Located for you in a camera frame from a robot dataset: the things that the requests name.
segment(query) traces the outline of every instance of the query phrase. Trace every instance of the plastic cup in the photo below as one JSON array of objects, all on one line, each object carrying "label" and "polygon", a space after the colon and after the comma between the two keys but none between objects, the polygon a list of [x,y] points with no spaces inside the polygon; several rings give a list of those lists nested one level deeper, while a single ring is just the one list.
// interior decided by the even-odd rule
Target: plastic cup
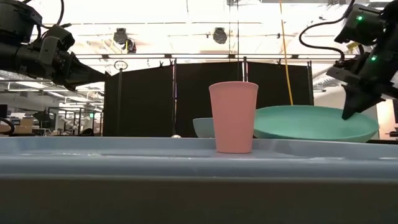
[{"label": "plastic cup", "polygon": [[258,88],[249,82],[209,87],[217,152],[251,152]]}]

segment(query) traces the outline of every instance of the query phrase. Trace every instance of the bowl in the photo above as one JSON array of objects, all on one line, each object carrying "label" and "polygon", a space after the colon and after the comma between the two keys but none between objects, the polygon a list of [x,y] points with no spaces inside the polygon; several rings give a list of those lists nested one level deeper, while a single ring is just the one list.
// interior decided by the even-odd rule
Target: bowl
[{"label": "bowl", "polygon": [[213,118],[195,118],[193,128],[198,138],[215,138]]},{"label": "bowl", "polygon": [[256,110],[257,138],[304,139],[315,141],[367,142],[379,124],[356,113],[343,120],[343,110],[322,106],[271,106]]}]

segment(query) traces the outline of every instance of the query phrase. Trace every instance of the pole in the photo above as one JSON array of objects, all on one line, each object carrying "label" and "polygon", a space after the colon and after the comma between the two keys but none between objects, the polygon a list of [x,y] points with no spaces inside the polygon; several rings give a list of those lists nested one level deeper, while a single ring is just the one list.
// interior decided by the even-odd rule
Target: pole
[{"label": "pole", "polygon": [[75,123],[76,123],[76,112],[73,112],[73,126],[75,125]]},{"label": "pole", "polygon": [[102,136],[102,112],[99,117],[99,135]]},{"label": "pole", "polygon": [[248,82],[249,77],[248,77],[248,58],[243,57],[243,81]]},{"label": "pole", "polygon": [[93,133],[94,133],[94,124],[95,124],[95,111],[93,111]]},{"label": "pole", "polygon": [[172,134],[176,135],[175,125],[177,122],[177,60],[173,65],[173,96],[172,96]]},{"label": "pole", "polygon": [[308,74],[308,90],[310,94],[310,105],[314,106],[314,98],[313,98],[313,83],[312,83],[312,61],[307,62],[307,74]]},{"label": "pole", "polygon": [[77,129],[77,135],[80,134],[80,121],[81,121],[81,108],[79,108],[79,127]]},{"label": "pole", "polygon": [[122,103],[122,79],[123,79],[123,68],[119,69],[119,83],[118,83],[118,114],[116,116],[116,133],[118,136],[121,135],[120,130],[120,113],[121,113],[121,103]]},{"label": "pole", "polygon": [[65,110],[65,121],[63,122],[63,132],[65,132],[65,129],[67,128],[67,122],[66,122],[66,120],[67,120],[67,111]]}]

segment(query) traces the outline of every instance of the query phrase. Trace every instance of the ceiling light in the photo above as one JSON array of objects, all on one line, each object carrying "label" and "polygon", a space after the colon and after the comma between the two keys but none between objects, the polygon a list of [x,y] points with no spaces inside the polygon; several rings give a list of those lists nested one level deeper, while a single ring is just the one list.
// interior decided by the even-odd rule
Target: ceiling light
[{"label": "ceiling light", "polygon": [[16,89],[16,90],[7,90],[7,91],[22,92],[22,91],[39,91],[39,90],[31,90],[31,89]]},{"label": "ceiling light", "polygon": [[79,96],[68,96],[69,99],[79,101],[79,102],[89,102],[89,99],[79,97]]},{"label": "ceiling light", "polygon": [[53,92],[49,92],[49,94],[53,95],[53,96],[57,96],[57,97],[61,97],[64,98],[65,96],[59,94],[59,93],[53,93]]},{"label": "ceiling light", "polygon": [[16,84],[24,85],[24,86],[29,86],[32,88],[45,88],[45,85],[42,85],[40,83],[36,82],[16,82]]},{"label": "ceiling light", "polygon": [[116,32],[113,34],[113,40],[120,45],[125,44],[127,38],[126,28],[117,28]]},{"label": "ceiling light", "polygon": [[79,91],[79,92],[102,92],[102,91],[104,91],[104,90],[90,90],[90,89],[87,89],[87,90],[77,90],[77,91]]},{"label": "ceiling light", "polygon": [[81,110],[81,108],[62,108],[62,109],[68,110],[68,111],[80,111]]},{"label": "ceiling light", "polygon": [[226,43],[226,33],[224,31],[224,28],[221,27],[217,27],[214,31],[213,34],[213,40],[217,43],[217,44],[225,44]]},{"label": "ceiling light", "polygon": [[[283,59],[283,55],[238,55],[239,58],[244,58],[246,57],[247,59],[250,58],[268,58],[268,59]],[[292,57],[292,55],[286,55],[286,57],[289,59]]]},{"label": "ceiling light", "polygon": [[61,107],[61,108],[84,108],[84,105],[71,105],[68,103],[60,103],[59,107]]},{"label": "ceiling light", "polygon": [[228,58],[229,55],[206,55],[206,54],[201,54],[201,55],[172,55],[172,58]]},{"label": "ceiling light", "polygon": [[134,54],[134,55],[124,55],[124,54],[113,54],[108,55],[109,58],[117,58],[117,59],[127,59],[127,58],[165,58],[164,54]]},{"label": "ceiling light", "polygon": [[69,112],[69,111],[58,111],[58,114],[63,115],[65,114],[65,112],[67,112],[67,114],[74,114],[74,112]]},{"label": "ceiling light", "polygon": [[51,91],[51,92],[67,92],[69,90],[43,90],[43,91]]},{"label": "ceiling light", "polygon": [[[345,55],[345,59],[352,59],[354,57],[355,57],[355,55]],[[340,55],[338,55],[338,54],[334,54],[334,55],[313,54],[313,55],[299,55],[298,58],[301,58],[301,59],[340,59]]]},{"label": "ceiling light", "polygon": [[102,55],[76,55],[78,59],[100,59]]}]

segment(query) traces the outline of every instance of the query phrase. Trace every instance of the teal bowl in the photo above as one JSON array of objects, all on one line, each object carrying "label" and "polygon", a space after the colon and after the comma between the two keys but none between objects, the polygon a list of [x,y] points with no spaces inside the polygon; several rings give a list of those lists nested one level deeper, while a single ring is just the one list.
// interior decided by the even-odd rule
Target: teal bowl
[{"label": "teal bowl", "polygon": [[213,118],[196,118],[193,120],[193,128],[198,138],[215,138]]},{"label": "teal bowl", "polygon": [[321,106],[272,106],[256,110],[254,135],[266,139],[367,142],[379,124],[363,114],[343,120],[343,110]]}]

